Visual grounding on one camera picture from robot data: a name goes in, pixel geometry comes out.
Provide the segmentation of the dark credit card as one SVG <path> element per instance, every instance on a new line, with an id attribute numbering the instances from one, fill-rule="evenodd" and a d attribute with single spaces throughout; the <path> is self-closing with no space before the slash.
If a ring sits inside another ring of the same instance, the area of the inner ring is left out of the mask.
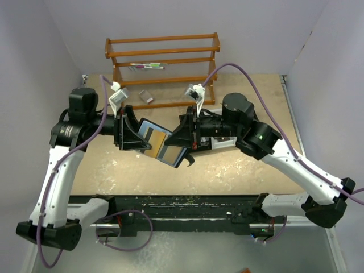
<path id="1" fill-rule="evenodd" d="M 217 142 L 227 142 L 227 141 L 234 140 L 234 137 L 219 136 L 219 137 L 215 137 L 214 140 Z"/>

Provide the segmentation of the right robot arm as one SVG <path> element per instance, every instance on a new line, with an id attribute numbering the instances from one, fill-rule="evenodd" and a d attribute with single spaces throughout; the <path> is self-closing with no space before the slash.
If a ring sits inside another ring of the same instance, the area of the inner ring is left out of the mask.
<path id="1" fill-rule="evenodd" d="M 165 144 L 196 150 L 202 137 L 235 137 L 235 146 L 243 154 L 274 167 L 303 188 L 295 195 L 259 195 L 253 208 L 258 222 L 305 216 L 322 228 L 332 228 L 343 217 L 355 182 L 330 175 L 290 147 L 281 133 L 257 119 L 254 104 L 243 94 L 227 94 L 221 114 L 188 107 Z"/>

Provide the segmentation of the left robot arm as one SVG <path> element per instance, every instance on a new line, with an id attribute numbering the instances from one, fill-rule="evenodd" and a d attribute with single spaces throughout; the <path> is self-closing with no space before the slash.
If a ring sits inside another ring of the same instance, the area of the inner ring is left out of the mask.
<path id="1" fill-rule="evenodd" d="M 151 145 L 138 134 L 139 123 L 133 107 L 118 106 L 115 115 L 96 111 L 94 89 L 78 88 L 69 95 L 69 107 L 51 130 L 49 163 L 41 194 L 29 219 L 18 223 L 16 234 L 37 247 L 73 250 L 82 231 L 94 222 L 113 222 L 117 216 L 136 214 L 123 210 L 115 197 L 94 195 L 77 208 L 68 210 L 68 201 L 77 169 L 88 144 L 99 134 L 111 135 L 120 150 L 149 150 Z"/>

